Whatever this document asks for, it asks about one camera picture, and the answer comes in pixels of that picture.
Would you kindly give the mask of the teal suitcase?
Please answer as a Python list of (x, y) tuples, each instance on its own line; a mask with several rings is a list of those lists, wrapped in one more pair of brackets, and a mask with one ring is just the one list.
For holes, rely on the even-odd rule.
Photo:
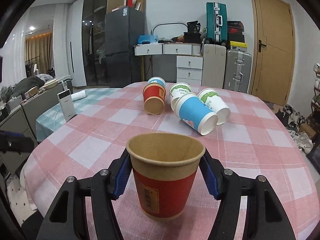
[(227, 34), (227, 7), (218, 2), (206, 3), (206, 34), (207, 40), (225, 46)]

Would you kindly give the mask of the shoe rack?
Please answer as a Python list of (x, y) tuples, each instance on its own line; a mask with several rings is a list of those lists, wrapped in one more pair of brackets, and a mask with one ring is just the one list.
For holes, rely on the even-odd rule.
[(312, 113), (309, 116), (310, 124), (313, 125), (315, 130), (319, 133), (319, 63), (316, 63), (313, 67), (313, 71), (316, 74), (315, 83), (313, 85), (313, 98), (311, 100)]

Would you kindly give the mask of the wooden door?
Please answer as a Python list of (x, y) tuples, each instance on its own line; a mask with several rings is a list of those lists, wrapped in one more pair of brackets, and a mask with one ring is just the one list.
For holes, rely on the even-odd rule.
[(249, 91), (261, 100), (285, 105), (295, 65), (295, 28), (289, 3), (252, 0), (254, 56)]

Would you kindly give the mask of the large blue white paper cup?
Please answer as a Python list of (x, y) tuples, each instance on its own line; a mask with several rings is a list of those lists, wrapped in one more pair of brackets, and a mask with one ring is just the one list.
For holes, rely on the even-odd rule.
[(217, 114), (192, 92), (182, 95), (176, 101), (174, 113), (200, 135), (208, 135), (217, 126)]

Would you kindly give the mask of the silver suitcase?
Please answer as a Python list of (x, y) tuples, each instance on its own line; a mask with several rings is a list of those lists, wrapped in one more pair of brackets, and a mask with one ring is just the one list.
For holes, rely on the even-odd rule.
[(251, 63), (251, 54), (240, 50), (227, 50), (223, 89), (247, 93)]

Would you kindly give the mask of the lying red paper cup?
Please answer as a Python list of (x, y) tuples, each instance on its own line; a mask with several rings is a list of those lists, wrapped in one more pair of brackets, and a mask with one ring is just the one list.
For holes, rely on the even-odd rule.
[(165, 106), (165, 88), (158, 83), (150, 83), (143, 89), (144, 111), (151, 115), (159, 115)]

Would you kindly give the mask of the dark glass cabinet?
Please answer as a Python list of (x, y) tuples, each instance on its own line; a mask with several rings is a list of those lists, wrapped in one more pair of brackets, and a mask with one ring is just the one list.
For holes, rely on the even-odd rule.
[(105, 15), (124, 0), (84, 0), (82, 8), (82, 57), (88, 86), (110, 83), (105, 52)]

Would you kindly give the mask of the white drawer desk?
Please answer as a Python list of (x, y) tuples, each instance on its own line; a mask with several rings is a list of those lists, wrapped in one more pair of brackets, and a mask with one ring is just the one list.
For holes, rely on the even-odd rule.
[(152, 43), (135, 46), (142, 60), (144, 79), (159, 76), (167, 82), (201, 85), (203, 57), (195, 43)]

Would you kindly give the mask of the green white cup right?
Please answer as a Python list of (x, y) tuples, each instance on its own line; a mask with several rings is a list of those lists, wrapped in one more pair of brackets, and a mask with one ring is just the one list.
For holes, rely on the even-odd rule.
[(222, 100), (221, 96), (217, 93), (213, 88), (205, 88), (201, 90), (197, 97), (214, 113), (218, 116), (217, 125), (224, 124), (230, 114), (231, 110), (226, 105), (226, 103)]

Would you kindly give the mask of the white power bank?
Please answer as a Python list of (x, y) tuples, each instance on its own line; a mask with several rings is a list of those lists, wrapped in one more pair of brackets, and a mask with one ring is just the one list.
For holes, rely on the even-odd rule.
[(58, 93), (57, 98), (59, 100), (59, 104), (62, 109), (65, 121), (68, 122), (76, 115), (70, 90), (67, 89), (63, 92)]

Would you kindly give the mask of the blue plastic bag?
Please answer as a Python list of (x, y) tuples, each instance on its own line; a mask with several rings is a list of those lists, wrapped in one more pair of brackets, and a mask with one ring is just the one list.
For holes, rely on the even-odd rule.
[(138, 38), (138, 44), (152, 44), (158, 43), (157, 35), (140, 35)]

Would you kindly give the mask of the red kraft paper cup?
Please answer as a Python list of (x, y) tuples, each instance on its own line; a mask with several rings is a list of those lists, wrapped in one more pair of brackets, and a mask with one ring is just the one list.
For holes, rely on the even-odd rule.
[(145, 133), (126, 143), (138, 199), (153, 220), (181, 215), (205, 146), (193, 137), (174, 133)]

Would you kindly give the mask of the stack of shoe boxes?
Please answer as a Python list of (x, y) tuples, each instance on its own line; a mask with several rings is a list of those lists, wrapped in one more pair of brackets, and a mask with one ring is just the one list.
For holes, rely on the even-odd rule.
[(241, 21), (227, 21), (228, 49), (247, 51), (244, 30), (244, 25)]

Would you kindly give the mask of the small blue paper cup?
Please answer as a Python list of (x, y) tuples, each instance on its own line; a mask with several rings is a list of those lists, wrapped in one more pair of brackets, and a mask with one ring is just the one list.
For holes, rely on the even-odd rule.
[(162, 87), (166, 88), (166, 83), (165, 83), (164, 79), (159, 76), (151, 77), (148, 80), (148, 84), (151, 84), (151, 83), (157, 83), (157, 84), (161, 85)]

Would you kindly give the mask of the green white cup left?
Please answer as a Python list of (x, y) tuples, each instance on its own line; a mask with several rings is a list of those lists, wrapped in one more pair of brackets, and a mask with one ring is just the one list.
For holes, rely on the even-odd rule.
[(177, 100), (186, 93), (192, 92), (188, 83), (178, 82), (173, 84), (169, 89), (171, 109), (175, 109)]

